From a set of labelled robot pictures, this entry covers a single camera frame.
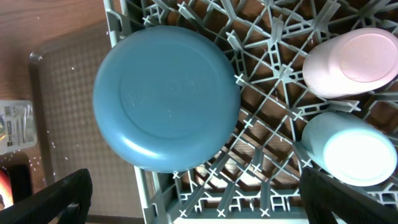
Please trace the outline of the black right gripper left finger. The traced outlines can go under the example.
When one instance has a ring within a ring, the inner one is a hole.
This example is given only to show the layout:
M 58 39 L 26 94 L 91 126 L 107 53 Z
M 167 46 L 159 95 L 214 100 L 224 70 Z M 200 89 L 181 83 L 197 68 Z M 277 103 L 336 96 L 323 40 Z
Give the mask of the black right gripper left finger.
M 58 180 L 43 190 L 1 211 L 2 224 L 86 222 L 93 184 L 88 169 Z

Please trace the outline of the light blue cup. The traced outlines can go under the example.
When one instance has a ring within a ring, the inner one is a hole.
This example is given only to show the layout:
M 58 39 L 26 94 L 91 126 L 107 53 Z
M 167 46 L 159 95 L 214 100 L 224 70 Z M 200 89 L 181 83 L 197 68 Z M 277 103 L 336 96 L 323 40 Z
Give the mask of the light blue cup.
M 317 115 L 304 127 L 301 143 L 313 162 L 349 185 L 380 184 L 397 167 L 393 143 L 351 113 Z

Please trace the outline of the orange carrot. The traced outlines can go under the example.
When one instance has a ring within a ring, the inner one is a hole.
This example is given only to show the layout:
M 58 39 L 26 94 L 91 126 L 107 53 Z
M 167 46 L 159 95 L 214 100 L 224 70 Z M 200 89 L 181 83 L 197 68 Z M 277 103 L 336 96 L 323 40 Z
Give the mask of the orange carrot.
M 1 210 L 14 204 L 12 197 L 11 180 L 4 170 L 0 172 Z

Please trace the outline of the dark brown tray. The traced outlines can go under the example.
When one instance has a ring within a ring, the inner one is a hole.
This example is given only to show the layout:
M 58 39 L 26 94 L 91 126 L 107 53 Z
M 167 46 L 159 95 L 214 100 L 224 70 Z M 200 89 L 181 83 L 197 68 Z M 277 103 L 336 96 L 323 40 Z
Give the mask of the dark brown tray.
M 29 57 L 32 101 L 48 184 L 87 169 L 93 183 L 88 221 L 144 221 L 134 167 L 103 139 L 93 112 L 96 72 L 111 48 L 101 22 L 44 42 Z

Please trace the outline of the pink cup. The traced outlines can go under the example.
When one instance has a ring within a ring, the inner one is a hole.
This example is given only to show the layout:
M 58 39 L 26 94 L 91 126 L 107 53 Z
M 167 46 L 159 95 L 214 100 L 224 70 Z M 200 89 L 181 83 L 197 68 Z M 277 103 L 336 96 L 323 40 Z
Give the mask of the pink cup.
M 323 98 L 375 90 L 397 76 L 397 37 L 378 28 L 339 35 L 308 53 L 302 73 L 308 88 Z

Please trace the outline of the black waste tray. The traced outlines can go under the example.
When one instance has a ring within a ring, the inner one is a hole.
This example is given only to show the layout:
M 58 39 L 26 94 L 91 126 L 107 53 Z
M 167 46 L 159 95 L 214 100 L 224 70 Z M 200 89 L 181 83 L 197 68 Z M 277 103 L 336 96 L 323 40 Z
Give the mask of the black waste tray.
M 40 160 L 26 154 L 1 156 L 1 169 L 11 180 L 14 204 L 44 189 L 47 185 Z

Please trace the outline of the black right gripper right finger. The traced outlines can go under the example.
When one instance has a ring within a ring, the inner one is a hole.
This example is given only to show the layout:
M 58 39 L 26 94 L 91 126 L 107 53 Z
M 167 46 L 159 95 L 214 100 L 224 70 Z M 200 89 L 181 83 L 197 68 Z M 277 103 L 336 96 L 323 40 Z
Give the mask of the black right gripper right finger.
M 310 167 L 300 176 L 299 192 L 310 224 L 397 223 L 397 211 Z

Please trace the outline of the clear plastic bin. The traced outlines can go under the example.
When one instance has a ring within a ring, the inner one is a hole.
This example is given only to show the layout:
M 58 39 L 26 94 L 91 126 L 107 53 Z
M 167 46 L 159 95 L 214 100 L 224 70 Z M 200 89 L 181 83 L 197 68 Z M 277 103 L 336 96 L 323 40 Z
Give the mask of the clear plastic bin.
M 29 100 L 1 100 L 1 155 L 37 144 L 33 104 Z

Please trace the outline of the grey dishwasher rack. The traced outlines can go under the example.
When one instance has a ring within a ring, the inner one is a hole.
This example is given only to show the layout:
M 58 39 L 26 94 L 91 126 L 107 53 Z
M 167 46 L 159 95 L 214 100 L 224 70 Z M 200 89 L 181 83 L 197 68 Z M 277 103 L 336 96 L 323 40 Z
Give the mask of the grey dishwasher rack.
M 140 28 L 189 28 L 224 51 L 241 88 L 238 123 L 214 158 L 173 174 L 136 168 L 146 223 L 306 222 L 299 177 L 315 163 L 298 143 L 308 120 L 322 112 L 353 113 L 397 142 L 397 80 L 328 100 L 302 78 L 309 51 L 330 38 L 365 27 L 397 34 L 396 1 L 105 0 L 104 8 L 111 45 Z

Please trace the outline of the dark blue plate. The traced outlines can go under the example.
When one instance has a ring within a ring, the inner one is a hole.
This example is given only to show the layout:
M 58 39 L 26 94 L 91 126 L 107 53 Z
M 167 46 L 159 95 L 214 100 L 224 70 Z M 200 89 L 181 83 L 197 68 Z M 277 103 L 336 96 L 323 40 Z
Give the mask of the dark blue plate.
M 116 44 L 101 63 L 93 110 L 110 148 L 154 172 L 210 160 L 235 129 L 240 87 L 224 52 L 189 29 L 157 26 Z

